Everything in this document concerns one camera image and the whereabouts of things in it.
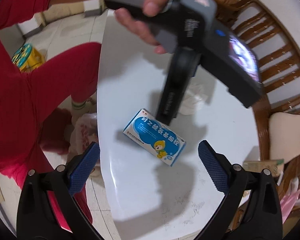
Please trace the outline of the light blue medicine box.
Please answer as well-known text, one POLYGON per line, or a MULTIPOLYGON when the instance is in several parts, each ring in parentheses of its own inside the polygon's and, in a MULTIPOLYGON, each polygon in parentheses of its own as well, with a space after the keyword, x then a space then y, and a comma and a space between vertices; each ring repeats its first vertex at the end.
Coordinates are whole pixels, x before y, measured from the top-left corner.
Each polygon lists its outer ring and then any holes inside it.
POLYGON ((147 152, 173 166, 186 146, 186 141, 141 109, 123 130, 123 134, 147 152))

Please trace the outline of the white tissue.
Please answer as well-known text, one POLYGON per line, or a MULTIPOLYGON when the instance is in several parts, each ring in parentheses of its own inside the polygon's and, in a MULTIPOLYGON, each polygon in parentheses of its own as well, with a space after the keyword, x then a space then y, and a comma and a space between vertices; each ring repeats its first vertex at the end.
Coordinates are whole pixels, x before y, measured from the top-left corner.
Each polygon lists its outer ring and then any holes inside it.
POLYGON ((204 88, 200 84, 191 83, 182 99, 178 113, 182 115, 194 115, 207 100, 204 88))

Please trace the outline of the white plastic trash bag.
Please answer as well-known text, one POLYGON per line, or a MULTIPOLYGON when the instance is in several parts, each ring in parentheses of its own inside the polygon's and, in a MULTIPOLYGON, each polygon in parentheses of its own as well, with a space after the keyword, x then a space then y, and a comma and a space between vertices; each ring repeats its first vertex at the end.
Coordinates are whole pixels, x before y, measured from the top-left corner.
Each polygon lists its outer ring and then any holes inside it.
POLYGON ((98 143, 97 113, 85 113, 76 121, 71 133, 67 162, 83 154, 92 142, 98 143))

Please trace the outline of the white-top wooden coffee table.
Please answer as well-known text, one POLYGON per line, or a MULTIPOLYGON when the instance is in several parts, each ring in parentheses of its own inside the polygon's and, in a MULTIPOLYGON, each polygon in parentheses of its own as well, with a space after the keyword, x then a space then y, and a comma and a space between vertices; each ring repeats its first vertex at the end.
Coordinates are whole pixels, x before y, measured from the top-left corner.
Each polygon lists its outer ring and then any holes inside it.
POLYGON ((108 11, 97 84, 101 171, 112 217, 122 239, 177 239, 202 230, 219 206, 198 156, 206 140, 231 163, 241 164, 258 145, 253 111, 199 68, 194 82, 207 100, 193 115, 178 115, 171 130, 186 141, 173 166, 151 155, 123 130, 142 108, 155 114, 170 55, 127 31, 108 11))

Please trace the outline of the beige cushion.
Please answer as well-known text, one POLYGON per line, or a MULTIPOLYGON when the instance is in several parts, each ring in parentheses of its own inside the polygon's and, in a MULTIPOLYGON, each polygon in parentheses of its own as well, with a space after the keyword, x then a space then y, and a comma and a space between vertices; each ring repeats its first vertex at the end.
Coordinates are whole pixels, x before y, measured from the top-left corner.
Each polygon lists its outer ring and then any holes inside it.
POLYGON ((300 115, 278 112, 269 119, 269 159, 284 163, 300 155, 300 115))

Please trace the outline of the pink plastic bag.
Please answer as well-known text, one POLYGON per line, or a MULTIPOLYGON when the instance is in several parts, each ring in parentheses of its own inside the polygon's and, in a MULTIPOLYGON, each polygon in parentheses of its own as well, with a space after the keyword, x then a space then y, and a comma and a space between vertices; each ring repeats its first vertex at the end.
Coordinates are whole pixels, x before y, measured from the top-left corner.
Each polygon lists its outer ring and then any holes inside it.
POLYGON ((300 196, 300 190, 297 190, 293 193, 286 193, 283 196, 283 198, 280 200, 282 223, 284 223, 288 218, 299 196, 300 196))

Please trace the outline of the long wooden bench sofa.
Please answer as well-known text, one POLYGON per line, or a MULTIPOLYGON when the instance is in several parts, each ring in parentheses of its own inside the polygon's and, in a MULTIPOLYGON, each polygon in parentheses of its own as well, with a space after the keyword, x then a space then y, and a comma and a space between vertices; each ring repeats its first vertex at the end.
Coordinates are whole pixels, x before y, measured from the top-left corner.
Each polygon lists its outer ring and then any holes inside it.
MULTIPOLYGON (((217 18, 257 55, 265 95, 253 105, 260 157, 269 159, 269 119, 282 112, 300 115, 300 48, 279 18, 259 0, 216 0, 217 18)), ((279 195, 297 177, 300 155, 287 163, 279 195)))

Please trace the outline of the yellow green plastic stool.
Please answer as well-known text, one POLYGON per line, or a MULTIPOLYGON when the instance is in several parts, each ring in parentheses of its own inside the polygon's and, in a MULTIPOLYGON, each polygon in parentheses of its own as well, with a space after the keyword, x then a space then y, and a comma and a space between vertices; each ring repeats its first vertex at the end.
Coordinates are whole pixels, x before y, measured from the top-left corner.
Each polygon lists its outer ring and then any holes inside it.
POLYGON ((31 72, 45 63, 43 55, 29 43, 21 46, 11 60, 22 73, 31 72))

